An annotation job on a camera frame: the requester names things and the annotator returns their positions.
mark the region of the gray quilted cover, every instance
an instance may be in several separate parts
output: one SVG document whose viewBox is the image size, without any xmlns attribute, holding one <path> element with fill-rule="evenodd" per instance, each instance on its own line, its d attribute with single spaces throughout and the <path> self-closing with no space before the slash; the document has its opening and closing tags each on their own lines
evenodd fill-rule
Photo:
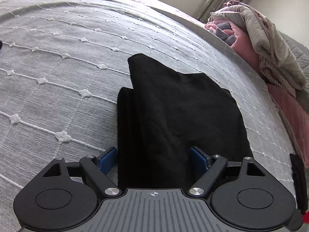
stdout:
<svg viewBox="0 0 309 232">
<path fill-rule="evenodd" d="M 306 76 L 305 88 L 301 91 L 296 91 L 296 99 L 302 108 L 309 114 L 309 49 L 293 38 L 290 38 L 288 35 L 282 32 L 280 32 L 280 34 L 295 55 L 299 66 Z"/>
<path fill-rule="evenodd" d="M 188 25 L 135 0 L 0 3 L 0 231 L 19 229 L 14 197 L 53 158 L 117 146 L 117 94 L 132 87 L 127 59 L 140 52 L 230 90 L 255 159 L 295 195 L 294 151 L 264 81 L 222 40 Z"/>
</svg>

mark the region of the gray gripper base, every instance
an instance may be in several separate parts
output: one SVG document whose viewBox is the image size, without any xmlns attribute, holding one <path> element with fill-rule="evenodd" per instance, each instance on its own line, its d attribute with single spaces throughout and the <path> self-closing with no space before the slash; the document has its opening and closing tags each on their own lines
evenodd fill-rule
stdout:
<svg viewBox="0 0 309 232">
<path fill-rule="evenodd" d="M 180 189 L 129 189 L 123 197 L 103 201 L 90 220 L 66 232 L 142 231 L 240 232 L 217 219 L 205 201 L 188 198 Z"/>
</svg>

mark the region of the black cloth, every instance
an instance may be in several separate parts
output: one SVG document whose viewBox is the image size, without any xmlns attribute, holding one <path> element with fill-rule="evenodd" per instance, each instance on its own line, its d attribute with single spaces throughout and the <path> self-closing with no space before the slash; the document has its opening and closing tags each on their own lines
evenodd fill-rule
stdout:
<svg viewBox="0 0 309 232">
<path fill-rule="evenodd" d="M 297 207 L 304 215 L 308 209 L 305 167 L 299 155 L 290 153 L 290 159 L 292 164 L 292 178 L 294 181 Z"/>
<path fill-rule="evenodd" d="M 118 95 L 118 186 L 188 188 L 188 151 L 230 161 L 252 156 L 230 92 L 204 73 L 182 74 L 143 54 L 128 59 L 133 89 Z"/>
</svg>

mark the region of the white flower knot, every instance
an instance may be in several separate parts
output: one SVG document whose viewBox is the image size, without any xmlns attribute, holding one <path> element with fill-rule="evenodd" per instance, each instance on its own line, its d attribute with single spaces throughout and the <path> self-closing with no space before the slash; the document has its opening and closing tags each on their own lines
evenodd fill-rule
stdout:
<svg viewBox="0 0 309 232">
<path fill-rule="evenodd" d="M 83 89 L 83 90 L 80 90 L 78 92 L 83 98 L 85 97 L 91 97 L 91 93 L 87 90 L 87 89 Z"/>
<path fill-rule="evenodd" d="M 38 82 L 39 85 L 46 84 L 47 83 L 47 79 L 46 78 L 38 78 L 37 82 Z"/>
<path fill-rule="evenodd" d="M 39 47 L 33 47 L 33 48 L 31 48 L 31 52 L 38 51 L 38 50 L 39 50 Z"/>
<path fill-rule="evenodd" d="M 55 136 L 60 143 L 71 141 L 71 136 L 66 131 L 57 132 Z"/>
<path fill-rule="evenodd" d="M 108 67 L 106 65 L 97 65 L 97 67 L 100 69 L 100 70 L 104 70 L 104 69 L 107 69 Z"/>
<path fill-rule="evenodd" d="M 11 121 L 11 124 L 17 124 L 20 122 L 20 117 L 18 116 L 18 114 L 14 114 L 12 116 L 10 116 L 10 121 Z"/>
<path fill-rule="evenodd" d="M 71 57 L 68 53 L 60 54 L 60 56 L 61 56 L 62 59 Z"/>
<path fill-rule="evenodd" d="M 12 76 L 14 74 L 15 74 L 15 72 L 13 70 L 8 70 L 7 71 L 7 76 Z"/>
</svg>

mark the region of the folded bedding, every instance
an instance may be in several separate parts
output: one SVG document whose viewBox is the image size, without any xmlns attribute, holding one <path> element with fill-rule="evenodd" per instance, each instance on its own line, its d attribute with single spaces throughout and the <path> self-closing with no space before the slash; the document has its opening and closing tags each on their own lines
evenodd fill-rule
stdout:
<svg viewBox="0 0 309 232">
<path fill-rule="evenodd" d="M 228 44 L 261 78 L 265 78 L 259 69 L 259 57 L 252 47 L 249 36 L 236 24 L 228 20 L 215 20 L 207 23 L 205 29 Z"/>
<path fill-rule="evenodd" d="M 306 78 L 295 55 L 275 25 L 247 4 L 231 0 L 211 13 L 208 22 L 228 20 L 248 33 L 258 54 L 259 70 L 272 83 L 287 90 L 293 97 L 305 87 Z"/>
</svg>

